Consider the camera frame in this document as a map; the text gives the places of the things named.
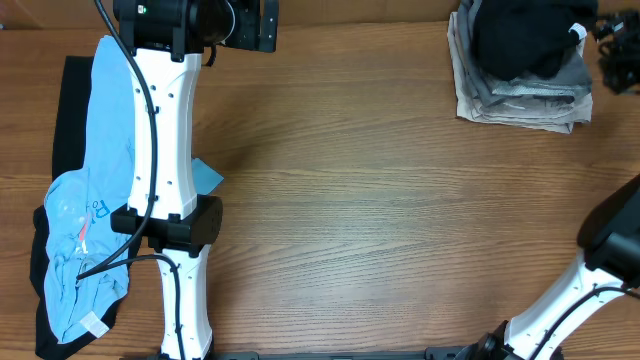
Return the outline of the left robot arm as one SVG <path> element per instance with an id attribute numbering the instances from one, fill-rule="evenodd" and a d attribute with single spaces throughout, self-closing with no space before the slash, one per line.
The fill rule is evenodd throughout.
<path id="1" fill-rule="evenodd" d="M 135 157 L 128 201 L 113 231 L 146 239 L 162 281 L 160 359 L 207 359 L 213 350 L 206 266 L 223 215 L 220 198 L 198 192 L 192 115 L 202 58 L 217 46 L 272 53 L 278 0 L 128 0 L 113 12 L 134 90 Z"/>

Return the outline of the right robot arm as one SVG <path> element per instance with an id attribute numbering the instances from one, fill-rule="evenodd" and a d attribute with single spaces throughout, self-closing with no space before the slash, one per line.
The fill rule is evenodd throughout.
<path id="1" fill-rule="evenodd" d="M 605 83 L 632 86 L 639 59 L 633 13 L 602 16 L 594 1 L 464 1 L 449 21 L 457 113 L 480 123 L 570 133 L 592 117 L 588 36 L 600 44 Z M 639 288 L 639 183 L 597 206 L 567 271 L 527 310 L 479 341 L 478 359 L 550 359 L 602 306 Z"/>

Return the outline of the black t-shirt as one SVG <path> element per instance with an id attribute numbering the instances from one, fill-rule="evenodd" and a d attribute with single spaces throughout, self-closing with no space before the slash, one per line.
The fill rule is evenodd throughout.
<path id="1" fill-rule="evenodd" d="M 485 0 L 472 26 L 480 68 L 508 81 L 526 72 L 554 76 L 595 23 L 597 0 Z"/>

